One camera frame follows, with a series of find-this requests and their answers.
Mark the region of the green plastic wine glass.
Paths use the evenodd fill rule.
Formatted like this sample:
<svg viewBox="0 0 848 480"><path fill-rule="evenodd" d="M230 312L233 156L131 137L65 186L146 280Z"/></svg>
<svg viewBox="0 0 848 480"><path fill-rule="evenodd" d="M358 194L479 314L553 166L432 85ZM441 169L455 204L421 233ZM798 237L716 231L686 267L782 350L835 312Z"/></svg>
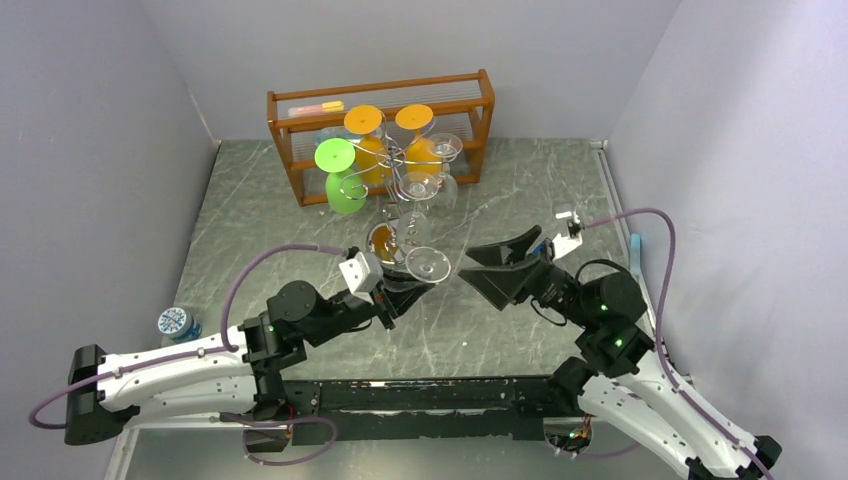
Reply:
<svg viewBox="0 0 848 480"><path fill-rule="evenodd" d="M355 147L342 138L324 140L316 147L314 153L316 166L327 174L327 202L330 208L339 214L355 213L365 205L365 185L352 169L355 159Z"/></svg>

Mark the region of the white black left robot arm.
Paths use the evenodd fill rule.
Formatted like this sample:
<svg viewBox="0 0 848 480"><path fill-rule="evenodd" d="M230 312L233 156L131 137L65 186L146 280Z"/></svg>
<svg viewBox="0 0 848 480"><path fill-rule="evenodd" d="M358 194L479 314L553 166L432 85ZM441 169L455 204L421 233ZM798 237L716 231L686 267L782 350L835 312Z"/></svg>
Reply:
<svg viewBox="0 0 848 480"><path fill-rule="evenodd" d="M154 420L222 412L278 417L283 370L376 319L386 329L447 278L441 267L383 270L364 260L339 266L345 289L322 296L291 281L259 315L206 337L156 350L106 352L97 344L72 357L63 425L70 446L100 443Z"/></svg>

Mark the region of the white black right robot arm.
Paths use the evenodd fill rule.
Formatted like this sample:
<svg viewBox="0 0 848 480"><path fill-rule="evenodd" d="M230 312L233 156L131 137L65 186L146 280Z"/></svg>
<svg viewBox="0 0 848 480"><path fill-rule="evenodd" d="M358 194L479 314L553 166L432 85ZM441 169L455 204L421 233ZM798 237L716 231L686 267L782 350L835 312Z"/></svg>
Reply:
<svg viewBox="0 0 848 480"><path fill-rule="evenodd" d="M621 265L582 282L556 260L582 244L581 226L542 239L540 226L510 240L470 247L458 275L496 309L526 301L579 326L577 357L548 378L561 414L583 413L629 436L683 479L764 479L782 453L767 435L742 429L674 370L637 324L647 312L639 284Z"/></svg>

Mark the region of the orange plastic cup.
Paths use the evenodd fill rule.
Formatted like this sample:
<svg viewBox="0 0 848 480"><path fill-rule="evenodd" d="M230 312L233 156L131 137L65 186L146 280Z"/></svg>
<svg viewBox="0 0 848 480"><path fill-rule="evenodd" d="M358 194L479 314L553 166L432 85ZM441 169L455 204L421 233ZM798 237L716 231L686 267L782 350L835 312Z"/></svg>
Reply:
<svg viewBox="0 0 848 480"><path fill-rule="evenodd" d="M382 121L382 112L373 105L355 106L344 118L346 130L360 137L354 147L355 165L361 179L369 186L381 185L384 182L384 168L378 164L378 153L384 154L385 149L381 138L376 134Z"/></svg>

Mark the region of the clear wine glass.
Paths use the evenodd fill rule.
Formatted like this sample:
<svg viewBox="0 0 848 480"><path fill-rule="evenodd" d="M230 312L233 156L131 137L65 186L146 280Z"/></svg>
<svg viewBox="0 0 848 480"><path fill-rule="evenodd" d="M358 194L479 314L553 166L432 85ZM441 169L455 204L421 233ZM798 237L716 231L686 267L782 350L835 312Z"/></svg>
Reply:
<svg viewBox="0 0 848 480"><path fill-rule="evenodd" d="M453 209L458 200L458 183L451 174L450 165L463 151L462 141L452 133L437 133L426 138L427 152L434 160L427 162L428 167L434 167L434 178L437 193L433 197L435 206Z"/></svg>

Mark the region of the yellow plastic wine glass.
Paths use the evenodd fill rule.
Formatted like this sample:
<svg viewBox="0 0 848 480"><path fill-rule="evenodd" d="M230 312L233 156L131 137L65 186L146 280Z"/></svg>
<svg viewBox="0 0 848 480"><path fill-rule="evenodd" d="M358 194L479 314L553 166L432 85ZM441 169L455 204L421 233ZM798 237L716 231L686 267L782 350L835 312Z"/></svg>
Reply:
<svg viewBox="0 0 848 480"><path fill-rule="evenodd" d="M427 130L433 120L434 113L425 104L407 105L395 116L394 122L399 128L414 134L405 150L409 173L418 172L437 176L442 172L442 160L430 151L432 142L427 138Z"/></svg>

